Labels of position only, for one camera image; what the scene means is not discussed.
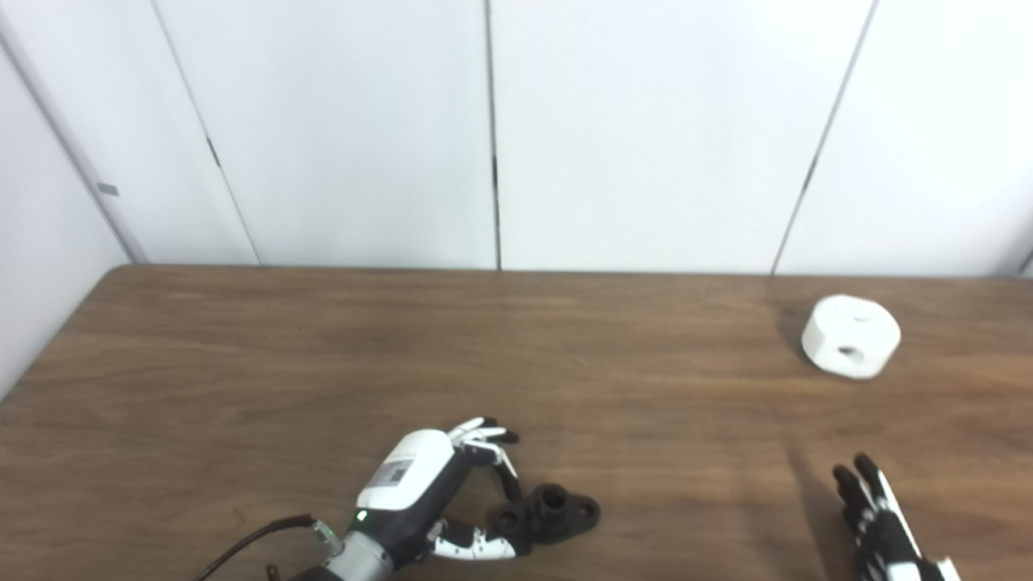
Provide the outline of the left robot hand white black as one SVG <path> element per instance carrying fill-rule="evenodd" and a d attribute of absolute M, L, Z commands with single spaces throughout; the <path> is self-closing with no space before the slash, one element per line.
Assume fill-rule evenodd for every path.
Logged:
<path fill-rule="evenodd" d="M 475 467 L 498 475 L 506 500 L 521 499 L 519 475 L 504 445 L 519 435 L 477 416 L 451 430 L 425 428 L 392 449 L 362 489 L 347 538 L 365 538 L 397 571 L 432 555 L 455 560 L 509 560 L 531 555 L 531 543 L 446 517 Z"/>

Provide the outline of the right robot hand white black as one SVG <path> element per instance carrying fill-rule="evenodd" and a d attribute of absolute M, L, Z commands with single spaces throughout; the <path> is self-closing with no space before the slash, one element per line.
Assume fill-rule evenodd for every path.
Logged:
<path fill-rule="evenodd" d="M 852 468 L 839 464 L 831 473 L 855 541 L 862 580 L 959 580 L 950 558 L 926 558 L 888 477 L 870 456 L 858 453 Z"/>

